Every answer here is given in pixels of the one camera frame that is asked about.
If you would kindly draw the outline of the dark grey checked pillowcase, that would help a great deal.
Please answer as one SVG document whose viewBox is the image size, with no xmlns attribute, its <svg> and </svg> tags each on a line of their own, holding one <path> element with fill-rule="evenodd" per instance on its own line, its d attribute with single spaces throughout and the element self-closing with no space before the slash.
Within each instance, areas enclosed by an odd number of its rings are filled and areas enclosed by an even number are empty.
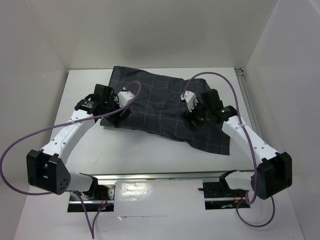
<svg viewBox="0 0 320 240">
<path fill-rule="evenodd" d="M 167 139 L 186 142 L 191 147 L 218 155 L 230 155 L 230 137 L 214 125 L 205 123 L 195 132 L 187 128 L 181 116 L 187 107 L 181 102 L 185 89 L 200 95 L 210 89 L 206 80 L 191 83 L 182 78 L 158 75 L 142 69 L 114 66 L 109 80 L 116 93 L 129 86 L 138 96 L 130 105 L 131 114 L 122 129 L 144 131 Z"/>
</svg>

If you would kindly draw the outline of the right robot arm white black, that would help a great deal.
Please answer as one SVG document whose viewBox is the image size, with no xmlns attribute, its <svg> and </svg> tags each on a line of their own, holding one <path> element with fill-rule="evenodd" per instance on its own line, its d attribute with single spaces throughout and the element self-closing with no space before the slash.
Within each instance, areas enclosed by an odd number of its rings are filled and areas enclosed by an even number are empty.
<svg viewBox="0 0 320 240">
<path fill-rule="evenodd" d="M 235 190 L 253 190 L 257 197 L 266 200 L 292 186 L 291 156 L 269 146 L 233 106 L 224 106 L 217 90 L 211 89 L 199 97 L 185 91 L 180 98 L 187 107 L 181 118 L 190 130 L 196 131 L 204 124 L 218 127 L 253 161 L 253 171 L 232 170 L 221 175 L 220 194 L 230 196 Z"/>
</svg>

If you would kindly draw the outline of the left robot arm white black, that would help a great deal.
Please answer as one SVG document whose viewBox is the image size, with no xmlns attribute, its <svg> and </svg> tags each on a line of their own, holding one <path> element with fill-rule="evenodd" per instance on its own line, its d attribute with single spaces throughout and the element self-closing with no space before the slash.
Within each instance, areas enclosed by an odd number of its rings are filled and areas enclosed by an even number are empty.
<svg viewBox="0 0 320 240">
<path fill-rule="evenodd" d="M 119 93 L 109 86 L 96 84 L 94 92 L 80 100 L 68 124 L 40 150 L 26 156 L 28 183 L 49 193 L 80 192 L 92 200 L 99 193 L 98 179 L 84 173 L 70 173 L 67 160 L 85 133 L 99 119 L 108 120 L 115 128 L 131 114 L 129 105 L 135 95 L 124 88 Z"/>
</svg>

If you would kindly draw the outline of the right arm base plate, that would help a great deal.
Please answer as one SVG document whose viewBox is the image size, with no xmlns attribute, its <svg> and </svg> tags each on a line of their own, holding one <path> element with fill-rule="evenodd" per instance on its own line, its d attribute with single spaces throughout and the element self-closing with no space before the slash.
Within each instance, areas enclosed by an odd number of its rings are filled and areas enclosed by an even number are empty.
<svg viewBox="0 0 320 240">
<path fill-rule="evenodd" d="M 246 191 L 242 189 L 229 189 L 221 181 L 203 182 L 198 190 L 203 193 L 206 210 L 235 209 L 245 200 Z"/>
</svg>

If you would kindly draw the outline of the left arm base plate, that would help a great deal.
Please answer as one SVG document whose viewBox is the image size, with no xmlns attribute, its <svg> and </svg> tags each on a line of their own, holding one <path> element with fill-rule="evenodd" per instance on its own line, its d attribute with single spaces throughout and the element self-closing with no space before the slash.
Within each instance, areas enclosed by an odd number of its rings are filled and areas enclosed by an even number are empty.
<svg viewBox="0 0 320 240">
<path fill-rule="evenodd" d="M 97 212 L 113 212 L 115 208 L 115 190 L 116 183 L 114 181 L 107 181 L 102 183 L 100 180 L 94 180 L 94 187 L 88 191 L 80 191 L 77 196 L 73 191 L 69 194 L 68 213 L 83 213 L 85 209 L 88 213 Z"/>
</svg>

